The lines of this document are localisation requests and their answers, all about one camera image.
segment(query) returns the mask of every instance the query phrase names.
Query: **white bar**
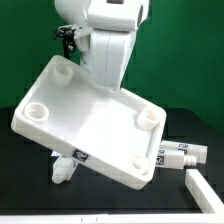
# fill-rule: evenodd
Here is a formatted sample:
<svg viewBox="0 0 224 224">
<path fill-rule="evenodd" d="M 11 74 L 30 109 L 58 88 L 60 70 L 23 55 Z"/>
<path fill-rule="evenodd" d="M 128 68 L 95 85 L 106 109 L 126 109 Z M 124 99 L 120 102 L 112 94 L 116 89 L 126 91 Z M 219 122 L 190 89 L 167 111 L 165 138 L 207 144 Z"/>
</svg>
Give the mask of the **white bar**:
<svg viewBox="0 0 224 224">
<path fill-rule="evenodd" d="M 224 205 L 222 201 L 198 170 L 188 169 L 186 171 L 185 185 L 203 213 L 224 215 Z"/>
<path fill-rule="evenodd" d="M 0 216 L 1 224 L 224 224 L 217 214 Z"/>
</svg>

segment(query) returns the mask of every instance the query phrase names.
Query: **black label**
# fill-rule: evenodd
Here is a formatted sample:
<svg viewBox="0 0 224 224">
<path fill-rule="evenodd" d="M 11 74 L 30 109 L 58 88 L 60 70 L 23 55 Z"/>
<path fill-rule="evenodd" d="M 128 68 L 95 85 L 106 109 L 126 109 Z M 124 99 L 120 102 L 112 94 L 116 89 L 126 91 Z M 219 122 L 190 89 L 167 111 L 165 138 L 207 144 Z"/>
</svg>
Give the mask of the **black label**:
<svg viewBox="0 0 224 224">
<path fill-rule="evenodd" d="M 157 156 L 156 165 L 164 165 L 164 156 Z"/>
<path fill-rule="evenodd" d="M 159 153 L 160 153 L 160 154 L 164 154 L 164 150 L 160 149 L 160 150 L 159 150 Z"/>
<path fill-rule="evenodd" d="M 89 155 L 87 155 L 86 153 L 76 149 L 72 156 L 75 157 L 76 159 L 82 161 L 82 162 L 85 162 Z"/>
<path fill-rule="evenodd" d="M 178 149 L 180 151 L 184 151 L 184 155 L 187 155 L 187 149 Z"/>
<path fill-rule="evenodd" d="M 188 148 L 188 144 L 181 143 L 181 144 L 179 144 L 179 147 L 187 149 Z"/>
</svg>

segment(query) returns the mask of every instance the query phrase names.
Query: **green backdrop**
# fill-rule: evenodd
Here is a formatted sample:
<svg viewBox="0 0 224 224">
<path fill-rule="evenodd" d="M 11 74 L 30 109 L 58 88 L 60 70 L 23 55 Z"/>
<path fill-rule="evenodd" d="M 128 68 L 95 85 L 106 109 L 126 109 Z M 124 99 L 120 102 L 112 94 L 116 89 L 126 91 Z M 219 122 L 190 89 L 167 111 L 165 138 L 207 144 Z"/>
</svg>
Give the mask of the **green backdrop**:
<svg viewBox="0 0 224 224">
<path fill-rule="evenodd" d="M 192 110 L 224 134 L 224 0 L 152 0 L 124 87 L 162 107 Z M 0 107 L 19 103 L 61 42 L 53 0 L 0 1 Z M 78 61 L 76 53 L 72 60 Z"/>
</svg>

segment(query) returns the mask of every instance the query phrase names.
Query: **black surface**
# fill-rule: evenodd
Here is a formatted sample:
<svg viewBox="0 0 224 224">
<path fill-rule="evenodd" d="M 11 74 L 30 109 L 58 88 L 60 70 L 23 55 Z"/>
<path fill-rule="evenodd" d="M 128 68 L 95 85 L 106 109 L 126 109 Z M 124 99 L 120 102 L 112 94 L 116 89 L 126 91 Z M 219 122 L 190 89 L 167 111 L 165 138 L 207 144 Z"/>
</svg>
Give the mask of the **black surface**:
<svg viewBox="0 0 224 224">
<path fill-rule="evenodd" d="M 200 212 L 186 189 L 185 170 L 156 168 L 136 191 L 79 165 L 70 182 L 51 181 L 51 151 L 15 134 L 13 108 L 0 109 L 0 214 Z M 197 169 L 224 200 L 224 138 L 189 110 L 168 109 L 163 139 L 208 145 Z"/>
</svg>

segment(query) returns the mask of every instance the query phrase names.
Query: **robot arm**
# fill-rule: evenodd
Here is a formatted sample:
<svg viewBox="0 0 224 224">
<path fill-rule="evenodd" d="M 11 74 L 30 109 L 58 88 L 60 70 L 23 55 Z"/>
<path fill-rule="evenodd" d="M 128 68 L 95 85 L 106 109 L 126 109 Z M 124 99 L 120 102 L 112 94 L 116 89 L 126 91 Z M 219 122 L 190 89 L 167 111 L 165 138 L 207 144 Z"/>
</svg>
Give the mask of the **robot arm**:
<svg viewBox="0 0 224 224">
<path fill-rule="evenodd" d="M 80 65 L 91 72 L 96 85 L 119 90 L 149 0 L 55 0 L 55 7 L 70 24 L 62 32 L 72 32 Z M 74 51 L 71 37 L 63 44 Z"/>
</svg>

